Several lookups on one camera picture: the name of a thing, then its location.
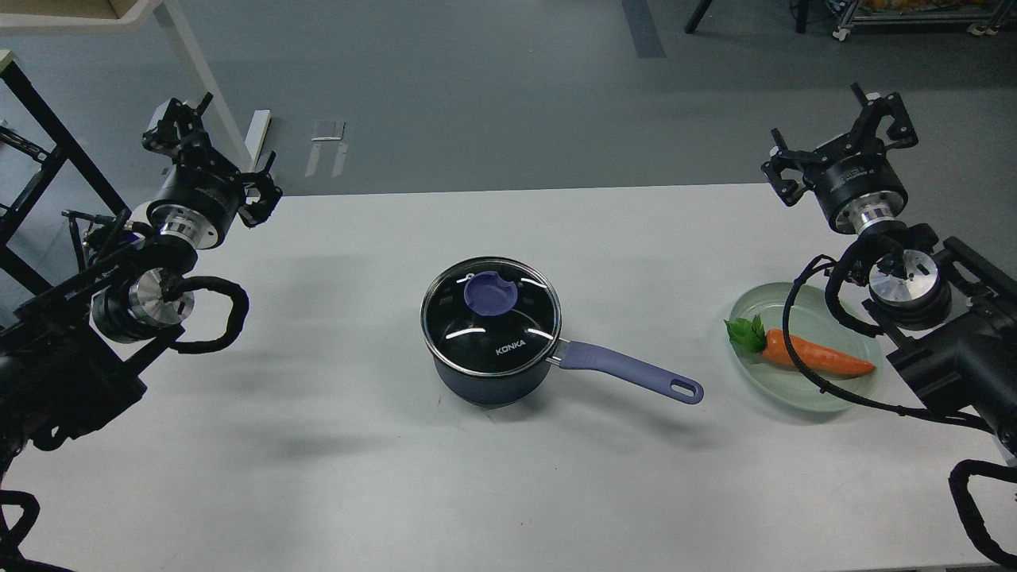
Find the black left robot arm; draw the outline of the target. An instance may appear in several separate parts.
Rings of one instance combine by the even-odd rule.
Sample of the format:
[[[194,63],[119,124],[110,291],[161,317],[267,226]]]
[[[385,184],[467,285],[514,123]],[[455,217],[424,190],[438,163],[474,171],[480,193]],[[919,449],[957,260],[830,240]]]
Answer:
[[[167,156],[168,175],[142,222],[65,211],[79,271],[46,286],[2,329],[2,471],[26,446],[54,451],[105,427],[145,394],[141,373],[165,351],[215,354],[239,337],[246,290],[196,276],[199,251],[217,249],[236,218],[268,220],[282,189],[261,170],[243,172],[211,141],[213,102],[164,102],[142,134]]]

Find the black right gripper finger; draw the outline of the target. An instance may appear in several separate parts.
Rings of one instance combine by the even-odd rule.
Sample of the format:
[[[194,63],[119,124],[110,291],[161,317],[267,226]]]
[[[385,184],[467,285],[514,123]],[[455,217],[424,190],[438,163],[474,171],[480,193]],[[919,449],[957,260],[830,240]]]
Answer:
[[[911,116],[900,94],[868,94],[857,82],[851,93],[860,103],[860,116],[849,131],[849,156],[882,156],[918,145]]]
[[[794,207],[806,193],[818,199],[816,178],[827,167],[827,156],[818,149],[793,151],[778,128],[772,128],[770,134],[774,146],[760,170],[778,199],[786,207]]]

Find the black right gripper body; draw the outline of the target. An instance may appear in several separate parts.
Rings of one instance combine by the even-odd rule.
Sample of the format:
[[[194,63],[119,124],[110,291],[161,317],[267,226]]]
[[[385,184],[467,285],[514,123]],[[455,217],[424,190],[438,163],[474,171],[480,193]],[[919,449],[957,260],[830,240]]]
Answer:
[[[876,223],[895,220],[908,203],[885,152],[828,158],[810,168],[810,188],[826,224],[840,234],[861,234]]]

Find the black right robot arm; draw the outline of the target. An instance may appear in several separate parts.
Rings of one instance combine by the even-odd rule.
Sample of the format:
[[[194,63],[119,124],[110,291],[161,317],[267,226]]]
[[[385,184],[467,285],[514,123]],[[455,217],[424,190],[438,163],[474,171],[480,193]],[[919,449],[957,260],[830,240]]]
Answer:
[[[900,94],[851,84],[860,115],[850,130],[811,151],[789,148],[780,130],[763,174],[785,206],[814,193],[828,227],[853,242],[840,258],[814,258],[791,284],[778,342],[818,388],[851,404],[947,426],[988,432],[1014,455],[1016,435],[1016,286],[958,238],[901,220],[908,201],[887,160],[918,144]],[[817,272],[829,314],[869,338],[884,336],[887,355],[919,407],[890,405],[835,386],[804,361],[791,337],[799,290]]]

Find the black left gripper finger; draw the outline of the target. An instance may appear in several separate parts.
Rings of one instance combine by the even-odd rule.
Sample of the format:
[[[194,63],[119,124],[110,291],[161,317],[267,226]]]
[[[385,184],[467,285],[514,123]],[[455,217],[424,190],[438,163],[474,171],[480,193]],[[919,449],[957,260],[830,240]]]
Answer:
[[[164,102],[153,112],[142,148],[167,157],[174,167],[213,171],[215,150],[203,125],[213,98],[206,93],[195,107],[176,98]]]
[[[282,188],[276,184],[270,172],[276,156],[276,152],[272,151],[261,170],[237,175],[237,184],[243,189],[247,198],[250,196],[255,198],[254,202],[245,201],[238,208],[240,220],[247,228],[254,228],[268,221],[277,204],[283,198]]]

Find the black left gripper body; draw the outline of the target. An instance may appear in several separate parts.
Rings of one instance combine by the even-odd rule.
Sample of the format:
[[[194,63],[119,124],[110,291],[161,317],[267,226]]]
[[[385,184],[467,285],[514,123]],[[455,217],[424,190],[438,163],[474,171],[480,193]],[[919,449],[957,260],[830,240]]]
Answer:
[[[217,249],[244,198],[242,188],[214,173],[173,165],[146,207],[146,218],[157,232],[182,238],[193,249]]]

